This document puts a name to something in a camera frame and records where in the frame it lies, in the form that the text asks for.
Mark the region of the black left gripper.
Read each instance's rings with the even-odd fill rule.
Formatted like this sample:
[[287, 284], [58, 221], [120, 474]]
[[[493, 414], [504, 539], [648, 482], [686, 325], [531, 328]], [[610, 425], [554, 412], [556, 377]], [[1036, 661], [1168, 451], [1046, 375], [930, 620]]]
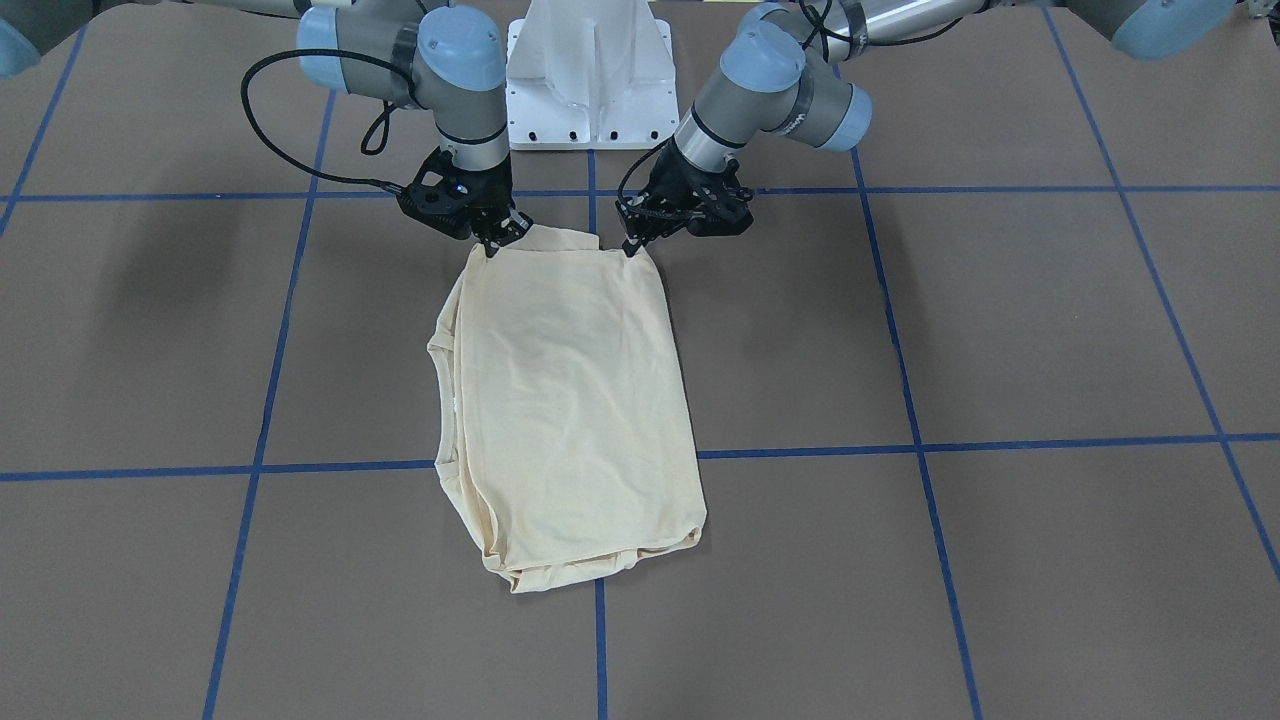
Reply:
[[662, 143], [640, 199], [616, 199], [614, 209], [623, 225], [622, 250], [634, 258], [660, 236], [666, 225], [686, 225], [692, 196], [685, 173], [695, 167], [673, 140]]

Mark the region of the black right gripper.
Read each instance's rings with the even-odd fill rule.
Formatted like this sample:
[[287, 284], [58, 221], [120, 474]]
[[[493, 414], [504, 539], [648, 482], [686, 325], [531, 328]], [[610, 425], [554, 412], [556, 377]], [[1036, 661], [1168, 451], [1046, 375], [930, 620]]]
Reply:
[[494, 165], [480, 169], [480, 161], [495, 160], [497, 155], [483, 156], [479, 151], [453, 150], [454, 164], [472, 170], [480, 179], [477, 197], [471, 210], [472, 237], [484, 249], [486, 258], [494, 258], [532, 228], [532, 218], [515, 208], [511, 154], [507, 151]]

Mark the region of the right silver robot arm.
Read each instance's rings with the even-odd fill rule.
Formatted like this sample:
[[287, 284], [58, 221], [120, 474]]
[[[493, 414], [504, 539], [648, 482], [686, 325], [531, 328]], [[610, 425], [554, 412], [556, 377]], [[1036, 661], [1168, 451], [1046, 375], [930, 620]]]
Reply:
[[454, 1], [236, 1], [239, 12], [297, 20], [294, 49], [256, 61], [239, 96], [265, 140], [250, 86], [268, 67], [296, 59], [325, 88], [381, 104], [374, 128], [399, 109], [430, 111], [439, 143], [407, 184], [343, 177], [396, 197], [401, 211], [488, 256], [521, 240], [531, 219], [513, 200], [506, 55], [500, 31], [480, 9]]

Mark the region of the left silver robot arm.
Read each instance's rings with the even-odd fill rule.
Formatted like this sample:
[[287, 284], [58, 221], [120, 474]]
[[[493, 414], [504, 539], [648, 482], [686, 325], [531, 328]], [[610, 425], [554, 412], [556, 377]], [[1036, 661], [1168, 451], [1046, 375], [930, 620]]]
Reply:
[[687, 232], [744, 233], [753, 191], [739, 154], [771, 135], [826, 152], [855, 149], [870, 128], [873, 101], [841, 79], [838, 65], [867, 53], [927, 44], [1000, 1], [762, 3], [739, 22], [671, 138], [646, 152], [653, 168], [636, 193], [623, 186], [614, 208], [622, 251]]

